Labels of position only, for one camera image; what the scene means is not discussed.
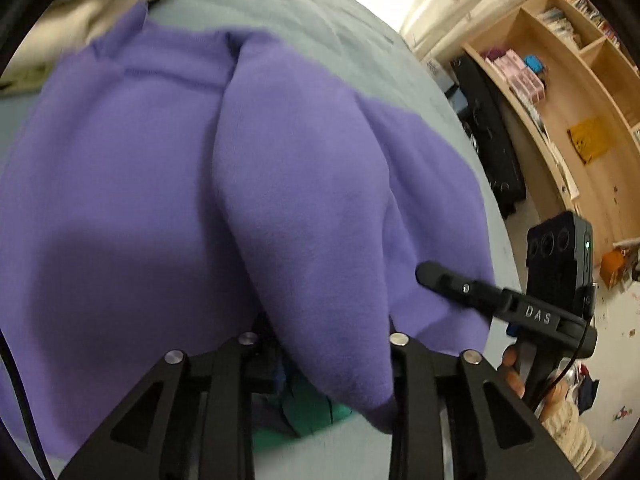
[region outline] finger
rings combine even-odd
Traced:
[[[512,367],[518,360],[518,351],[515,345],[509,346],[502,354],[502,364],[508,367]]]
[[[556,404],[562,401],[569,391],[569,384],[562,380],[545,396],[545,402],[547,404]]]
[[[524,383],[520,378],[520,375],[513,368],[506,371],[504,380],[507,381],[509,387],[514,393],[522,398],[524,396]]]

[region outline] camera lens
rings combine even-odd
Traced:
[[[542,252],[542,256],[551,256],[551,253],[554,251],[554,236],[553,233],[547,233],[542,237],[542,243],[540,244],[540,250]]]
[[[569,246],[569,231],[566,227],[558,233],[558,250],[564,251]]]
[[[529,258],[533,258],[538,254],[538,249],[540,248],[540,244],[538,243],[538,239],[534,238],[529,243]]]

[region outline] bookshelf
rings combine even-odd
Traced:
[[[553,7],[571,22],[582,39],[580,46],[561,40],[540,20],[540,14]],[[577,186],[576,198],[527,111],[483,59],[482,53],[494,47],[513,49],[523,58],[533,54],[545,65],[546,97],[535,107]],[[586,218],[593,226],[597,264],[614,242],[640,237],[640,134],[634,134],[640,130],[640,77],[624,48],[614,46],[567,0],[527,0],[470,38],[463,49],[500,89],[525,133],[512,134],[512,141],[541,220],[563,210]],[[612,146],[584,164],[567,130],[595,116],[605,125]]]

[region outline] sweatshirt sleeve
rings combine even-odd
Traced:
[[[542,425],[574,466],[580,478],[596,479],[596,471],[602,471],[613,460],[613,453],[594,441],[589,429],[578,418],[578,407],[569,400],[562,400],[555,412]]]
[[[388,430],[388,167],[353,93],[284,54],[262,46],[252,57],[242,48],[217,124],[214,193],[302,373]]]

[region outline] metal screw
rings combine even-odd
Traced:
[[[402,332],[393,332],[392,335],[389,336],[389,341],[391,341],[392,345],[404,346],[409,342],[409,336]]]
[[[184,353],[181,350],[171,350],[164,354],[164,360],[171,365],[177,365],[181,363],[183,359]]]
[[[255,345],[258,342],[258,335],[254,332],[244,332],[238,336],[238,342],[243,346]]]
[[[482,361],[480,352],[476,350],[466,350],[465,353],[462,354],[462,357],[470,365],[479,365]]]

